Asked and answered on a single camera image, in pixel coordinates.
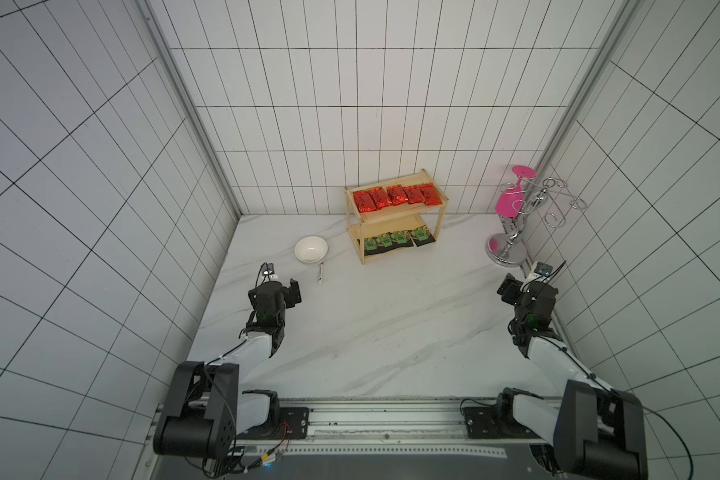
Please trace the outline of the red tea bag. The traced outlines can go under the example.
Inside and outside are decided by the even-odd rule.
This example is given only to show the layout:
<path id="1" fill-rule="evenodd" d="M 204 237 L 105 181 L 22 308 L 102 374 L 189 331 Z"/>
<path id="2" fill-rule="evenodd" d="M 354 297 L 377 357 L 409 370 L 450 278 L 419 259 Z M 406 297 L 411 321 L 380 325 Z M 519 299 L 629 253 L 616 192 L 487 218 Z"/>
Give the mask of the red tea bag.
<path id="1" fill-rule="evenodd" d="M 401 185 L 387 187 L 386 193 L 392 206 L 399 206 L 408 203 L 407 194 Z"/>
<path id="2" fill-rule="evenodd" d="M 368 191 L 353 192 L 352 197 L 359 213 L 369 213 L 377 210 L 376 204 Z"/>
<path id="3" fill-rule="evenodd" d="M 382 187 L 370 189 L 368 191 L 368 194 L 373 200 L 373 204 L 376 210 L 382 210 L 393 205 L 388 193 Z"/>
<path id="4" fill-rule="evenodd" d="M 425 205 L 436 206 L 442 204 L 438 190 L 433 183 L 421 184 L 418 186 L 418 190 Z"/>
<path id="5" fill-rule="evenodd" d="M 418 185 L 404 186 L 403 192 L 407 198 L 407 202 L 411 205 L 424 204 L 425 196 Z"/>

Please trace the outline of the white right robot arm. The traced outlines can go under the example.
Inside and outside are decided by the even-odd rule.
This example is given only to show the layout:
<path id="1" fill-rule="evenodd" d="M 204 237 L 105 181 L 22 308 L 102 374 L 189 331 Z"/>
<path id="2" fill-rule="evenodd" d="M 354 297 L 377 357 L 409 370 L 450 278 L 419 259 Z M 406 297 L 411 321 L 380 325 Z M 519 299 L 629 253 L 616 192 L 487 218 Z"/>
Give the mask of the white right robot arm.
<path id="1" fill-rule="evenodd" d="M 558 290 L 545 279 L 505 276 L 501 300 L 514 309 L 513 344 L 562 394 L 558 406 L 529 391 L 506 388 L 494 424 L 503 433 L 529 431 L 552 447 L 562 472 L 591 479 L 646 479 L 643 406 L 632 394 L 600 381 L 551 328 Z"/>

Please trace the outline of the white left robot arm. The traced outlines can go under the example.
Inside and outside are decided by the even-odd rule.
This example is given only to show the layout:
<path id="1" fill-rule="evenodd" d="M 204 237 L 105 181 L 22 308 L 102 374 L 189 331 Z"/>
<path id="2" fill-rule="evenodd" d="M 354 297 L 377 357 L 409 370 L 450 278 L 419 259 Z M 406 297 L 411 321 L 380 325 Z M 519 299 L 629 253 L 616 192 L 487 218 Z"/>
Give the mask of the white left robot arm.
<path id="1" fill-rule="evenodd" d="M 277 426 L 274 391 L 244 389 L 242 381 L 273 357 L 285 338 L 286 311 L 302 301 L 299 284 L 268 271 L 248 292 L 252 312 L 240 342 L 209 361 L 184 361 L 173 374 L 153 437 L 158 455 L 221 460 L 237 437 Z"/>

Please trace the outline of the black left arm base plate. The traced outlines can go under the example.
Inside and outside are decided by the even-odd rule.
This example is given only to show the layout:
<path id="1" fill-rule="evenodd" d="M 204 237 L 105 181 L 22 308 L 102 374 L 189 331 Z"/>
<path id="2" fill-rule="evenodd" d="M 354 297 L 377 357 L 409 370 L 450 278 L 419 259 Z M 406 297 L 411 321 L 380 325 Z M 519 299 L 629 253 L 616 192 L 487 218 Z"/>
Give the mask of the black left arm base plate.
<path id="1" fill-rule="evenodd" d="M 275 420 L 268 419 L 263 425 L 248 429 L 237 436 L 237 441 L 305 439 L 310 412 L 307 407 L 281 407 Z"/>

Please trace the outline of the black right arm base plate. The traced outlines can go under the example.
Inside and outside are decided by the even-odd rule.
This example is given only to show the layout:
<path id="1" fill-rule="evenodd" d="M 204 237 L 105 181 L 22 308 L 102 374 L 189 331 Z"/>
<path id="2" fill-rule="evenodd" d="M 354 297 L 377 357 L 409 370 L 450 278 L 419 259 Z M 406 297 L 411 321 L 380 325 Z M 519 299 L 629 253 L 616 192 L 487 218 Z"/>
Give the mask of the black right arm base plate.
<path id="1" fill-rule="evenodd" d="M 532 430 L 500 414 L 494 406 L 462 407 L 461 413 L 469 439 L 540 440 Z"/>

